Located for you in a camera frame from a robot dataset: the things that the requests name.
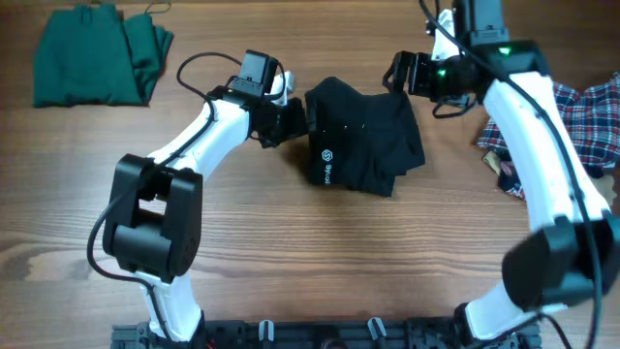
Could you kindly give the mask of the black polo shirt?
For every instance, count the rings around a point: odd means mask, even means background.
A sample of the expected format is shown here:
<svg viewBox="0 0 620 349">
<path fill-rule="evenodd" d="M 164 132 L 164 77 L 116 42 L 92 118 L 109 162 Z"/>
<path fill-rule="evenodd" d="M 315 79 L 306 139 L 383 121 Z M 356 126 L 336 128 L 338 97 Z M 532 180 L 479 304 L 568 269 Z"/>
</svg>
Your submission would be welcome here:
<svg viewBox="0 0 620 349">
<path fill-rule="evenodd" d="M 389 197 L 395 180 L 425 164 L 419 127 L 403 92 L 364 95 L 336 77 L 305 93 L 309 182 Z"/>
</svg>

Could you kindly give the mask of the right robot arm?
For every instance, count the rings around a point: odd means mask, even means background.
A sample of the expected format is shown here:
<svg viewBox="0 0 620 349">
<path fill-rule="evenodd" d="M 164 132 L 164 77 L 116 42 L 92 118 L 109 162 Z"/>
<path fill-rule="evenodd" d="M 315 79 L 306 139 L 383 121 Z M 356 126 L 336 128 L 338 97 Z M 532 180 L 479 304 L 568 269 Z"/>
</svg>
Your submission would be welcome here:
<svg viewBox="0 0 620 349">
<path fill-rule="evenodd" d="M 498 1 L 425 16 L 434 48 L 397 53 L 384 86 L 435 103 L 474 95 L 508 148 L 529 214 L 529 236 L 505 255 L 501 281 L 456 310 L 458 342 L 482 348 L 584 302 L 595 338 L 619 272 L 619 220 L 580 162 L 542 52 L 511 39 Z"/>
</svg>

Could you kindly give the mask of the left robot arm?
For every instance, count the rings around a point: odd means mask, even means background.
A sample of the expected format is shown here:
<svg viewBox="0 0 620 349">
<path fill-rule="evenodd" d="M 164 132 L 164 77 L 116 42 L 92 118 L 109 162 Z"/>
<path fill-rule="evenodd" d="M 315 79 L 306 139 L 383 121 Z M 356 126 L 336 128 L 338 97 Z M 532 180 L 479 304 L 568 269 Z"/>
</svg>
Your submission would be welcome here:
<svg viewBox="0 0 620 349">
<path fill-rule="evenodd" d="M 199 95 L 198 116 L 146 157 L 117 163 L 108 206 L 87 242 L 101 276 L 137 283 L 149 318 L 115 326 L 113 348 L 204 348 L 204 314 L 191 283 L 202 236 L 202 188 L 222 160 L 249 139 L 276 147 L 307 131 L 295 77 L 276 58 L 247 50 L 240 72 Z"/>
</svg>

